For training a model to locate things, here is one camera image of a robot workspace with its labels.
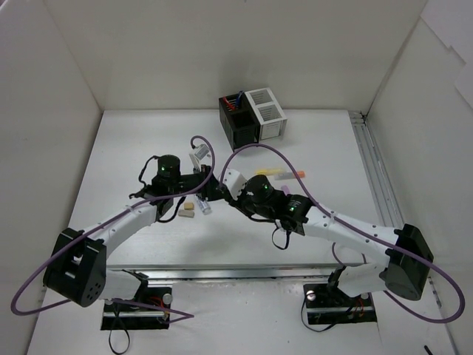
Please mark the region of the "yellow highlighter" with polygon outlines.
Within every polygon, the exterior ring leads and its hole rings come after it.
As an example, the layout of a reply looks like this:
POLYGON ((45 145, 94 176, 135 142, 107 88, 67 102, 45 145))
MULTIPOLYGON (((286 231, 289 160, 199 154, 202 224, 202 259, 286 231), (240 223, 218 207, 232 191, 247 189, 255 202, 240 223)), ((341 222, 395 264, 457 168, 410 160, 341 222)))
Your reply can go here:
POLYGON ((264 168, 264 169, 257 169, 255 171, 256 175, 265 175, 265 176, 273 176, 285 173, 286 170, 283 168, 264 168))

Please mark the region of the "blue gel pen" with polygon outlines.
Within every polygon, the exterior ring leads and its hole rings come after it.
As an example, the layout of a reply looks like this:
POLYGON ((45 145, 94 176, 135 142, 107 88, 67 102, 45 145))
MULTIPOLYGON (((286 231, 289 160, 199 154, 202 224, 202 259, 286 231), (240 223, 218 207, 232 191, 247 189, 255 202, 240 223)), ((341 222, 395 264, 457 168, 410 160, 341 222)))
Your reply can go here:
POLYGON ((238 95, 237 95, 236 100, 235 100, 235 105, 234 105, 236 109, 240 108, 243 94, 244 94, 243 90, 240 90, 238 92, 238 95))

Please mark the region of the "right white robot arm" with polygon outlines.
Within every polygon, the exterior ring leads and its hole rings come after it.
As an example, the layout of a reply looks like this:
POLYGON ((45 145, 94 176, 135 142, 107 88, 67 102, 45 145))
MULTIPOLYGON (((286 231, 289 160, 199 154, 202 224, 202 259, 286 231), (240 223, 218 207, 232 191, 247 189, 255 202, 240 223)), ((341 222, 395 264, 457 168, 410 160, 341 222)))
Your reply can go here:
POLYGON ((377 226, 328 211, 308 197, 273 188, 264 175, 245 179, 231 169, 222 185, 228 203, 249 217, 257 214, 286 234, 319 237, 372 259, 371 264, 346 266, 333 273, 327 295, 336 305, 376 291, 391 291, 411 301, 421 298, 433 255, 419 228, 377 226))

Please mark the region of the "orange highlighter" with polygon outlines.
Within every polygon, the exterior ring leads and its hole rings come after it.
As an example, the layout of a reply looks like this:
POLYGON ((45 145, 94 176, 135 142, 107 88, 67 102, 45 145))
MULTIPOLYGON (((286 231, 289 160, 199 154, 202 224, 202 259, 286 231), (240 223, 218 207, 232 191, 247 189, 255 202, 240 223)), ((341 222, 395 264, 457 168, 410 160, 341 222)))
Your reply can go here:
POLYGON ((304 178, 305 172, 304 171, 296 171, 296 172, 281 172, 274 176, 275 180, 292 180, 296 178, 304 178))

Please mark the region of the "red gel pen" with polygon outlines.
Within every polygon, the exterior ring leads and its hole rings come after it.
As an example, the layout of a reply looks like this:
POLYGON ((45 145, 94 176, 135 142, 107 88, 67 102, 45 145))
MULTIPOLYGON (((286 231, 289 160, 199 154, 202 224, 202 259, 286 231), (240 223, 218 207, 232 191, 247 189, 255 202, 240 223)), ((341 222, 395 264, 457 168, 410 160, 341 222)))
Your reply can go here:
POLYGON ((227 106, 227 108, 230 110, 230 111, 234 111, 238 108, 237 106, 237 97, 228 97, 228 96, 225 96, 223 98, 223 101, 225 103, 225 105, 227 106))

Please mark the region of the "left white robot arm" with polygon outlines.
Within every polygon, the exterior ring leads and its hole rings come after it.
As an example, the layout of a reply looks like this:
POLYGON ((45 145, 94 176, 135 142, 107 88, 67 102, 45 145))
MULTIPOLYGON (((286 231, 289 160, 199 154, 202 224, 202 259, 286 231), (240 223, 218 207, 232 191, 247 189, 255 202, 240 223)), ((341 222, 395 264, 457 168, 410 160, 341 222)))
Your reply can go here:
POLYGON ((214 164, 210 163, 183 175, 178 157, 159 157, 151 183, 131 194, 134 204, 86 231, 67 228, 59 234, 52 253, 54 260, 46 268, 43 284, 82 307, 96 300, 115 299, 133 311, 144 307, 148 300, 147 279, 130 271, 111 271, 107 260, 131 236, 160 222, 174 199, 213 188, 213 169, 214 164))

